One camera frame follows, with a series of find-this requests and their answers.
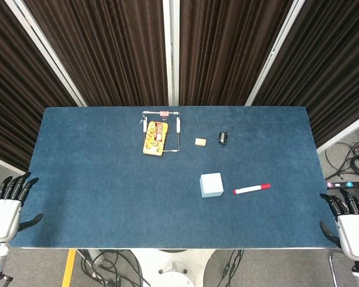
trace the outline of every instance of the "pink clip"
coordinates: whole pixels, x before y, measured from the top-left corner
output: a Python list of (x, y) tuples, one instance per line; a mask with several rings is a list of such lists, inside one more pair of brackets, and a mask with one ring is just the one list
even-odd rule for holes
[(169, 116), (169, 111), (160, 111), (160, 116), (161, 117), (168, 117)]

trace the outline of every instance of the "red marker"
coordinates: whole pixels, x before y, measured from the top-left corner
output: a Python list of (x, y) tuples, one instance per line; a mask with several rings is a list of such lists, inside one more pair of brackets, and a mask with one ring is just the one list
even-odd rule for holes
[(248, 193), (249, 191), (255, 191), (255, 190), (267, 190), (270, 187), (271, 187), (270, 184), (261, 184), (261, 185), (255, 185), (253, 187), (244, 187), (238, 190), (233, 190), (233, 194)]

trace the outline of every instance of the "blue felt tabletop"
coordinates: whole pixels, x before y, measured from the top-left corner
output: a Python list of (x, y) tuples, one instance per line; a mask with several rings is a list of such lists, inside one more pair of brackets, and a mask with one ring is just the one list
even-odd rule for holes
[[(181, 113), (180, 151), (142, 153), (142, 111)], [(159, 115), (148, 120), (160, 121)], [(177, 147), (175, 116), (166, 149)], [(228, 132), (225, 147), (218, 133)], [(196, 146), (195, 138), (207, 140)], [(31, 167), (40, 178), (11, 242), (52, 248), (317, 248), (334, 229), (303, 107), (48, 108)], [(202, 198), (199, 178), (220, 172), (224, 193)], [(271, 189), (233, 195), (235, 188)]]

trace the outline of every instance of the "black curtain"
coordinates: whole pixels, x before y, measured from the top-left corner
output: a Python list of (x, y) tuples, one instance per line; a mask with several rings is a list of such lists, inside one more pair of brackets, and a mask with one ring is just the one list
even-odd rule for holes
[(0, 1), (0, 159), (27, 170), (45, 108), (74, 105), (8, 5)]
[(359, 1), (307, 0), (254, 105), (307, 107), (317, 146), (359, 119)]
[(181, 0), (179, 104), (244, 105), (291, 0)]
[(90, 106), (167, 105), (162, 0), (25, 0)]

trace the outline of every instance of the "yellow snack package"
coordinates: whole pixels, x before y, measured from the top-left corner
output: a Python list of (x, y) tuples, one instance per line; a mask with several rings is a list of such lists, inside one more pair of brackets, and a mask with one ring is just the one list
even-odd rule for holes
[(144, 149), (142, 150), (142, 152), (144, 154), (162, 155), (167, 133), (167, 123), (151, 121), (148, 125), (144, 142)]

